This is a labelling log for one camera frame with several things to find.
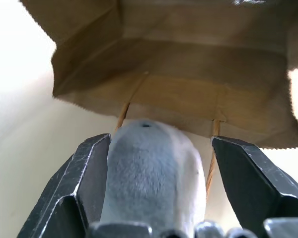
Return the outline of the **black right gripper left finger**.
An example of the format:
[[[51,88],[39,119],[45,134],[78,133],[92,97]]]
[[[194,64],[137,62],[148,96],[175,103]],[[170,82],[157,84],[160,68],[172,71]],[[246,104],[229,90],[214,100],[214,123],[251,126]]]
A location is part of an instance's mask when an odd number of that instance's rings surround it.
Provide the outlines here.
[[[19,238],[83,238],[99,221],[111,135],[86,139],[49,179]]]

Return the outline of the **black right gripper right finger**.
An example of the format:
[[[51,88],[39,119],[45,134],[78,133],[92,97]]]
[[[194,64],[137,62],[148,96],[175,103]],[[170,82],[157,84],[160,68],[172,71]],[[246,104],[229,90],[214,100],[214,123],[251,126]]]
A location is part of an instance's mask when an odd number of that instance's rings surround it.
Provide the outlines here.
[[[298,183],[254,144],[224,136],[211,144],[242,228],[258,238],[298,238]]]

